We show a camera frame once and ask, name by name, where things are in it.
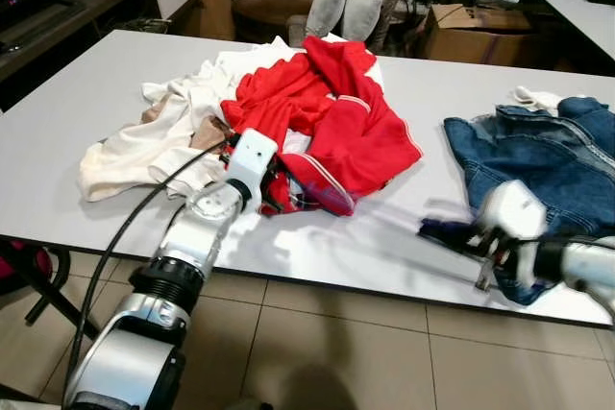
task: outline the blue jeans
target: blue jeans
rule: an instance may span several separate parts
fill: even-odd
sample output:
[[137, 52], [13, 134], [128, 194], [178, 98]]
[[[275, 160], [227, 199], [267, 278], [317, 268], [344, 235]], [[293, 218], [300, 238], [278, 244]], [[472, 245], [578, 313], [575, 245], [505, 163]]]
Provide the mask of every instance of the blue jeans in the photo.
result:
[[[567, 98], [557, 109], [559, 117], [500, 106], [473, 122], [444, 121], [470, 207], [478, 211], [495, 186], [521, 180], [547, 207], [549, 234], [615, 234], [615, 114], [594, 98]], [[496, 277], [523, 304], [544, 291]]]

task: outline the desk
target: desk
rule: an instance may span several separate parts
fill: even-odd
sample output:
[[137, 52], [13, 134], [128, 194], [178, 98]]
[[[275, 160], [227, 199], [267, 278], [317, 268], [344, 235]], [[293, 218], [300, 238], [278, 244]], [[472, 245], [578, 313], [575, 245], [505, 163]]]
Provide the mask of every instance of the desk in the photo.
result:
[[[116, 31], [86, 51], [0, 118], [0, 235], [101, 253], [149, 188], [100, 203], [81, 198], [76, 179], [87, 146], [137, 121], [142, 82], [164, 82], [199, 68], [223, 50], [247, 44]], [[557, 287], [528, 308], [497, 290], [474, 289], [479, 266], [414, 235], [430, 211], [465, 208], [461, 172], [441, 121], [474, 117], [509, 102], [516, 85], [613, 104], [615, 79], [456, 62], [379, 58], [385, 96], [408, 121], [423, 159], [382, 191], [362, 199], [353, 217], [324, 211], [233, 225], [220, 268], [380, 292], [392, 296], [609, 324], [588, 297]], [[150, 257], [182, 202], [158, 196], [133, 222], [117, 251]]]
[[615, 6], [587, 0], [544, 0], [615, 60]]

